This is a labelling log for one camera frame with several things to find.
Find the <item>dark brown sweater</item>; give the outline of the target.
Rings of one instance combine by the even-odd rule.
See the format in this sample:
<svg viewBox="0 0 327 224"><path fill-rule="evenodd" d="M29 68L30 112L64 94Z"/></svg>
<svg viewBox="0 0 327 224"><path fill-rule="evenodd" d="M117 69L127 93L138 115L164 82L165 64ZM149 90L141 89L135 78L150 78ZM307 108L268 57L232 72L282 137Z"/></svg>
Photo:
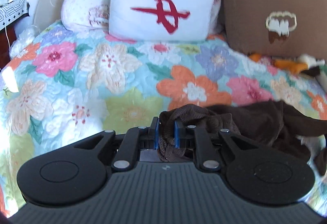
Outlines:
<svg viewBox="0 0 327 224"><path fill-rule="evenodd" d="M185 148L175 148L174 128L178 119L184 125L199 126L213 134L227 128L304 161L308 161L311 154L298 137L326 135L326 121L307 117L284 101L269 100L241 107L217 104L202 108L187 104L160 113L161 136L157 152L162 161L173 162L185 154Z"/></svg>

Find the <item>floral quilt bedspread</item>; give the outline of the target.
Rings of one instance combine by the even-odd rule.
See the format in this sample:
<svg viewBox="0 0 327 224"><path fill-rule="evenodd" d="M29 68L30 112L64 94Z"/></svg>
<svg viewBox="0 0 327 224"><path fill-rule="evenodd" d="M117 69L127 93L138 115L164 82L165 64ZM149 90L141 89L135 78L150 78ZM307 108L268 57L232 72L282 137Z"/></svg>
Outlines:
<svg viewBox="0 0 327 224"><path fill-rule="evenodd" d="M103 30L74 33L60 21L1 72L1 212L24 205L17 185L29 159L105 129L124 133L192 103L246 105L283 100L326 118L317 81L233 51L222 35L199 43L118 40Z"/></svg>

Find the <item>white cushion red symbol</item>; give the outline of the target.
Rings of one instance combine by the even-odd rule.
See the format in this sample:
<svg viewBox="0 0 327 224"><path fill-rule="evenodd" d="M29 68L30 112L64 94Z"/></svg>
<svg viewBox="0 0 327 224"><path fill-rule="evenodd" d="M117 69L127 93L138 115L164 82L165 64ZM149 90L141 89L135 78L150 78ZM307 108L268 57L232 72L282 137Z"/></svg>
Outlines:
<svg viewBox="0 0 327 224"><path fill-rule="evenodd" d="M202 41L214 0L110 0L109 33L137 41Z"/></svg>

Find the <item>white goose plush toy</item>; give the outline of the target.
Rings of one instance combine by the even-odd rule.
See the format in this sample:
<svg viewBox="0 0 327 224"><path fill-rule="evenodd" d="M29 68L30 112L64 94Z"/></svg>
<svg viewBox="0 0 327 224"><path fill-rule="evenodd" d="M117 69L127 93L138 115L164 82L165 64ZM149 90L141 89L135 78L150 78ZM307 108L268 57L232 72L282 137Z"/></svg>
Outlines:
<svg viewBox="0 0 327 224"><path fill-rule="evenodd" d="M317 60L307 54L300 55L297 58L280 58L253 53L248 57L256 63L266 65L272 75L276 75L278 70L282 70L293 75L303 74L316 77L320 74L320 69L325 65L324 60Z"/></svg>

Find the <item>large brown pillow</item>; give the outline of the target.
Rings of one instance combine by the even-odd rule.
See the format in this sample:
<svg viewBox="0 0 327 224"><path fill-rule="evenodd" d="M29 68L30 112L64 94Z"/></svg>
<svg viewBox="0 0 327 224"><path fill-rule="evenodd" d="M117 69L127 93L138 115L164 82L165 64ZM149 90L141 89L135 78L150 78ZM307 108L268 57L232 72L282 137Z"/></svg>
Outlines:
<svg viewBox="0 0 327 224"><path fill-rule="evenodd" d="M223 0L223 10L235 51L326 59L326 0Z"/></svg>

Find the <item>dark wooden nightstand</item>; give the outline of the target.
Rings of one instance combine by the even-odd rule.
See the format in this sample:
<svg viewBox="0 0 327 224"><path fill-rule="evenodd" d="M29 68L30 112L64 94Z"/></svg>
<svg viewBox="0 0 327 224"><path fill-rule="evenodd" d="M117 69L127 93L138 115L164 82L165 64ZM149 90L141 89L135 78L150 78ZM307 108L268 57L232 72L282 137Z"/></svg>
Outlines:
<svg viewBox="0 0 327 224"><path fill-rule="evenodd" d="M9 47L17 39L14 23L14 18L4 18L1 20L1 69L10 61Z"/></svg>

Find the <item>patterned grey table runner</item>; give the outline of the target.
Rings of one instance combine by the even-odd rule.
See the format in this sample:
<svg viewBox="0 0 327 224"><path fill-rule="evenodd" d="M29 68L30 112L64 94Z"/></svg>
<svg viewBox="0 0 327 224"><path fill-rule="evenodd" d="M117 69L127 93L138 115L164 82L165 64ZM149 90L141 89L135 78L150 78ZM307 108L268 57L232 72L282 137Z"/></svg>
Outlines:
<svg viewBox="0 0 327 224"><path fill-rule="evenodd" d="M27 0L14 0L11 3L1 5L0 30L26 16L29 16L29 3Z"/></svg>

